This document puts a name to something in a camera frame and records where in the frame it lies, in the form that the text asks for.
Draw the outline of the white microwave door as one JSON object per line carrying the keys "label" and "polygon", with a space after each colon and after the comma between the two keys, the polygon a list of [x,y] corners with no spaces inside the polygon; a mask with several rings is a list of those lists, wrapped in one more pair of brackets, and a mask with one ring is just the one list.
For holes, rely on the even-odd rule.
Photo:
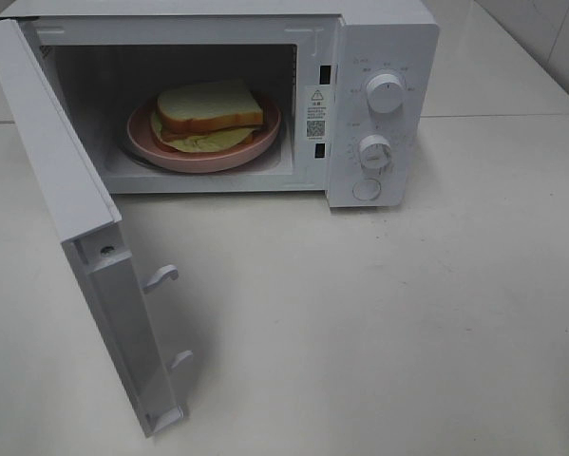
{"label": "white microwave door", "polygon": [[173,265],[141,282],[123,239],[122,216],[49,78],[31,23],[0,20],[0,83],[62,249],[145,436],[180,421],[178,403],[145,297]]}

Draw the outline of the sandwich with lettuce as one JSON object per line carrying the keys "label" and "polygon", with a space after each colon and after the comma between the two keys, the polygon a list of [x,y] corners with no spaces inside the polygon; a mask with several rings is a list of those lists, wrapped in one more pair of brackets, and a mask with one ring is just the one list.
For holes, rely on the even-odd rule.
{"label": "sandwich with lettuce", "polygon": [[182,153],[217,153],[253,136],[264,112],[248,86],[225,80],[170,88],[149,116],[156,141]]}

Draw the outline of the white lower timer knob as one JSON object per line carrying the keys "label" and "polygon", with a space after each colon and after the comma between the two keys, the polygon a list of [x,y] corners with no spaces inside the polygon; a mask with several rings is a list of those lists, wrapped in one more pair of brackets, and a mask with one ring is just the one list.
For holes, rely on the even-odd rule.
{"label": "white lower timer knob", "polygon": [[369,170],[386,168],[391,161],[389,141],[381,135],[369,135],[358,144],[358,154],[361,165]]}

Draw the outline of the white microwave oven body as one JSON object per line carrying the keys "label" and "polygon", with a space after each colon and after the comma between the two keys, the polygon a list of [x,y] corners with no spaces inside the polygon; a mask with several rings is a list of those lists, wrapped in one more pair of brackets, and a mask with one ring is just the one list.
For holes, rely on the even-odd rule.
{"label": "white microwave oven body", "polygon": [[419,1],[16,1],[0,83],[60,215],[150,193],[395,206],[438,36]]}

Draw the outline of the white upper power knob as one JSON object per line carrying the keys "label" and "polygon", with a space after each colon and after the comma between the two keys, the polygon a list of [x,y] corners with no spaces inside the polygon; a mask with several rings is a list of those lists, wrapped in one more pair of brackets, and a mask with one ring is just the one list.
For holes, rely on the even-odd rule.
{"label": "white upper power knob", "polygon": [[381,71],[370,76],[365,84],[370,109],[378,114],[389,114],[403,104],[405,85],[399,75]]}

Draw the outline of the round white door button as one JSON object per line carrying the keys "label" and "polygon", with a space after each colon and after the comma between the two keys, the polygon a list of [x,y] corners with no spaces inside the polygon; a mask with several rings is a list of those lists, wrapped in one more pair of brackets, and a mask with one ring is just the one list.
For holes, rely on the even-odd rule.
{"label": "round white door button", "polygon": [[353,185],[352,194],[357,200],[375,200],[381,194],[381,184],[376,179],[360,180]]}

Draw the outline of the pink round plate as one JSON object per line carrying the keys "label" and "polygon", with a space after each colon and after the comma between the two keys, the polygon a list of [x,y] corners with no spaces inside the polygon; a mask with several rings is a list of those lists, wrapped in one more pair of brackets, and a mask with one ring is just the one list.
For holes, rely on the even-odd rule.
{"label": "pink round plate", "polygon": [[162,142],[152,126],[155,102],[148,101],[128,118],[126,134],[135,155],[160,168],[187,174],[207,174],[237,168],[264,154],[274,143],[282,126],[282,114],[268,97],[257,94],[263,108],[264,124],[252,133],[251,141],[215,152],[182,152]]}

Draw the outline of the white warning label sticker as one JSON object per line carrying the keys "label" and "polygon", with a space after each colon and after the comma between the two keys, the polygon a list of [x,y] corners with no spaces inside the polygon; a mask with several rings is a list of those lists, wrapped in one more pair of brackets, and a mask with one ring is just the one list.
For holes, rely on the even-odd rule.
{"label": "white warning label sticker", "polygon": [[327,137],[331,88],[328,85],[308,85],[304,95],[306,138],[323,142]]}

